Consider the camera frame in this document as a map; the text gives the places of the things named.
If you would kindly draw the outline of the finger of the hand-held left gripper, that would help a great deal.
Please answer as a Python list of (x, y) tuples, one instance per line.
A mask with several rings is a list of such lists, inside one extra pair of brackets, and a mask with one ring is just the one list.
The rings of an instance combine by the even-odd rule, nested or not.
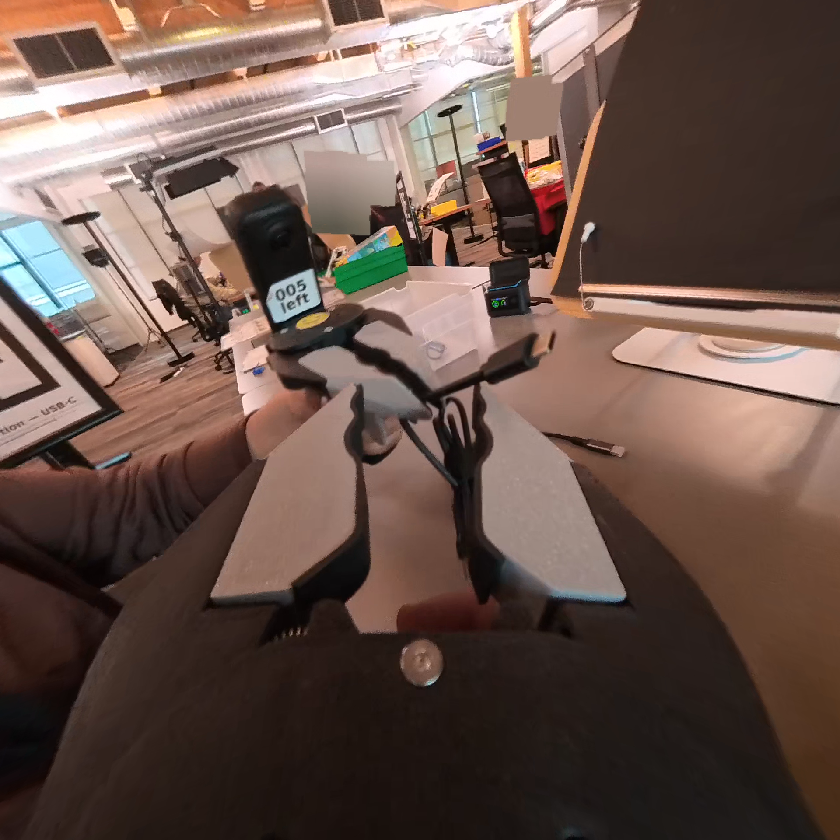
[(432, 416), (432, 410), (393, 374), (383, 373), (373, 365), (363, 363), (350, 350), (339, 347), (315, 350), (303, 355), (298, 362), (325, 380), (330, 396), (336, 396), (349, 385), (359, 385), (364, 395), (365, 410), (377, 417), (419, 422)]
[(363, 308), (363, 315), (363, 325), (354, 337), (356, 342), (382, 351), (408, 367), (419, 367), (421, 345), (400, 316), (377, 308)]

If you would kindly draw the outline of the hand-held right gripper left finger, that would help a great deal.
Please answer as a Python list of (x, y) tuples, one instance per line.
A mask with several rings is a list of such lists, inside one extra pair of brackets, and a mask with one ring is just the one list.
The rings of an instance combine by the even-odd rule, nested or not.
[(266, 459), (210, 598), (216, 606), (346, 603), (370, 571), (361, 432), (350, 385)]

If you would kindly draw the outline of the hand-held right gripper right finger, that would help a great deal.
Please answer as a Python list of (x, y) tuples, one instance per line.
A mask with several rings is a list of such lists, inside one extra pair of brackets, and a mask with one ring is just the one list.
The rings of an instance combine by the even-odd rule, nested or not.
[(621, 604), (627, 590), (572, 460), (494, 395), (472, 391), (453, 445), (458, 556), (478, 603)]

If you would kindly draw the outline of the person's left hand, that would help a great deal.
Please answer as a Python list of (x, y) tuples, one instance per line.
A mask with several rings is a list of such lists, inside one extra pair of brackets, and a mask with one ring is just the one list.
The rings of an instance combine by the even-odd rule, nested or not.
[(245, 420), (245, 439), (252, 460), (266, 459), (305, 424), (323, 405), (323, 396), (311, 389), (284, 391)]

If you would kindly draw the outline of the green plastic bin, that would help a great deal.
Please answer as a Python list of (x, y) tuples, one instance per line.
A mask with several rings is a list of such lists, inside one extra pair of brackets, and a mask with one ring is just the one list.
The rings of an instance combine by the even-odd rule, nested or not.
[(332, 275), (336, 288), (349, 295), (400, 276), (406, 271), (404, 245), (395, 245), (348, 260), (336, 266)]

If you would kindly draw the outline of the colourful picture box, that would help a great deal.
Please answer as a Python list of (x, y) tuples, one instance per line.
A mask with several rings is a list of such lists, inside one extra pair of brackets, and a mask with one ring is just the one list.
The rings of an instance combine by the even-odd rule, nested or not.
[(349, 252), (345, 261), (350, 263), (389, 248), (400, 246), (403, 246), (403, 238), (398, 227), (395, 225), (384, 226), (357, 244)]

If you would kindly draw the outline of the studio light on tripod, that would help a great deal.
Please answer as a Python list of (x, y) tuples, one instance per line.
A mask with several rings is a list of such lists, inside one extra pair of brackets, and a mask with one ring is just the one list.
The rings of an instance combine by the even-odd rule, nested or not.
[(235, 175), (238, 171), (237, 166), (227, 161), (217, 148), (210, 145), (199, 149), (194, 156), (154, 159), (141, 152), (127, 168), (141, 192), (153, 202), (161, 216), (163, 231), (174, 243), (181, 261), (187, 265), (182, 286), (196, 304), (206, 325), (209, 339), (220, 340), (228, 319), (223, 315), (221, 305), (196, 262), (197, 246), (187, 243), (166, 202), (196, 193), (221, 182), (225, 177)]

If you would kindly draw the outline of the black office chair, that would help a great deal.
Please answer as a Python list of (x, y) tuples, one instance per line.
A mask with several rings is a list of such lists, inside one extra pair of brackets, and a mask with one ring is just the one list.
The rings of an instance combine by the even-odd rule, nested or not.
[(229, 319), (223, 312), (215, 312), (200, 302), (184, 299), (166, 280), (154, 280), (152, 287), (166, 313), (178, 316), (192, 328), (192, 342), (201, 340), (220, 345), (222, 337), (228, 333)]
[(527, 257), (532, 267), (548, 268), (559, 244), (559, 210), (550, 209), (549, 222), (543, 222), (514, 154), (483, 161), (477, 171), (496, 215), (499, 255)]

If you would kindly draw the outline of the black charging case with display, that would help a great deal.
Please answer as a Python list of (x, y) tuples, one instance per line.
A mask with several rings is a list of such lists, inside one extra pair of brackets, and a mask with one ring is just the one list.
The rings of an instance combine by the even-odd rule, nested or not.
[(530, 263), (525, 256), (498, 259), (489, 266), (489, 282), (483, 287), (490, 319), (525, 316), (531, 312)]

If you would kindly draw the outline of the black floor lamp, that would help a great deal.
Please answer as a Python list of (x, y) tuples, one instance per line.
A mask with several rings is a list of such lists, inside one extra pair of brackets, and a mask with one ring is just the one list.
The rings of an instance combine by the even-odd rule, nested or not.
[(172, 358), (167, 361), (168, 366), (174, 371), (175, 369), (188, 365), (190, 362), (195, 360), (195, 353), (193, 351), (187, 351), (185, 353), (181, 352), (172, 341), (167, 331), (163, 329), (160, 321), (155, 317), (145, 299), (134, 287), (131, 279), (120, 267), (115, 256), (112, 254), (111, 250), (109, 250), (109, 247), (97, 233), (93, 223), (99, 217), (99, 212), (77, 213), (63, 217), (60, 220), (60, 223), (65, 228), (83, 228), (87, 232), (87, 235), (96, 246), (96, 249), (101, 251), (104, 258), (105, 268), (113, 269), (116, 277), (119, 278), (123, 294), (128, 296), (128, 300), (132, 304), (137, 304), (135, 310), (137, 310), (140, 314), (143, 324), (150, 329), (150, 334), (153, 334), (159, 343), (163, 342), (168, 347), (172, 355)]
[(456, 171), (458, 174), (458, 182), (460, 183), (460, 189), (463, 194), (465, 200), (465, 208), (466, 208), (466, 217), (469, 226), (469, 235), (465, 236), (464, 243), (465, 245), (477, 245), (484, 241), (484, 235), (476, 231), (476, 224), (475, 218), (472, 208), (472, 203), (469, 199), (469, 195), (467, 192), (466, 186), (466, 178), (465, 172), (463, 168), (463, 162), (460, 155), (460, 148), (459, 148), (459, 141), (457, 135), (457, 129), (455, 126), (455, 115), (459, 114), (463, 109), (463, 103), (460, 101), (456, 101), (447, 105), (447, 107), (442, 108), (438, 113), (437, 117), (439, 119), (446, 119), (448, 121), (449, 131), (451, 135), (451, 139), (454, 145), (455, 151), (455, 162), (456, 162)]

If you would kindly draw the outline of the red covered table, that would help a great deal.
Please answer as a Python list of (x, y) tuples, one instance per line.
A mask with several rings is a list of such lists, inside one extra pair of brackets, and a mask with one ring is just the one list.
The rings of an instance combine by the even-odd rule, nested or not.
[(538, 211), (542, 253), (554, 253), (558, 247), (568, 211), (564, 179), (560, 176), (549, 182), (528, 185)]

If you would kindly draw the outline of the black framed sign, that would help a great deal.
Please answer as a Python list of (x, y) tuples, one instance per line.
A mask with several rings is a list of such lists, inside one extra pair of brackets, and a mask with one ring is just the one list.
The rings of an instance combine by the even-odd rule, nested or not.
[(2, 469), (32, 459), (59, 470), (128, 462), (130, 452), (94, 464), (73, 444), (122, 409), (4, 278), (1, 301)]

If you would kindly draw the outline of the person's upper body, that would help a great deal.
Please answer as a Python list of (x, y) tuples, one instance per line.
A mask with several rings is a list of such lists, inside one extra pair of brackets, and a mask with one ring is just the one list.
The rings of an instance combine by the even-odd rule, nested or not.
[(2, 527), (1, 832), (20, 838), (119, 607), (109, 562)]

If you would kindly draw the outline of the black wooden book stand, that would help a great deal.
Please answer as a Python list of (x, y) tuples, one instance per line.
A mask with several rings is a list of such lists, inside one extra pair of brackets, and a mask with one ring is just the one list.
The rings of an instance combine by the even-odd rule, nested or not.
[(641, 2), (586, 136), (558, 308), (637, 368), (838, 406), (838, 2)]

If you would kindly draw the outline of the silver ventilation duct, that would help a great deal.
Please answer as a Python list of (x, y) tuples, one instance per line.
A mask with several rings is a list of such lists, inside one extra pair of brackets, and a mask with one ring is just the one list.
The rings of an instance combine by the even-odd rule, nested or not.
[[(274, 64), (298, 52), (313, 55), (331, 35), (321, 7), (271, 10), (228, 27), (181, 29), (166, 38), (108, 42), (92, 24), (94, 45), (112, 65), (73, 70), (69, 81), (45, 78), (43, 91), (104, 87), (91, 102), (124, 93), (194, 81), (245, 67)], [(101, 171), (129, 163), (138, 154), (169, 154), (215, 140), (309, 118), (317, 112), (354, 109), (392, 100), (418, 87), (403, 67), (381, 70), (373, 55), (325, 60), (279, 72), (192, 88), (157, 98), (100, 108), (2, 131), (2, 180), (13, 185), (45, 182), (71, 173)]]

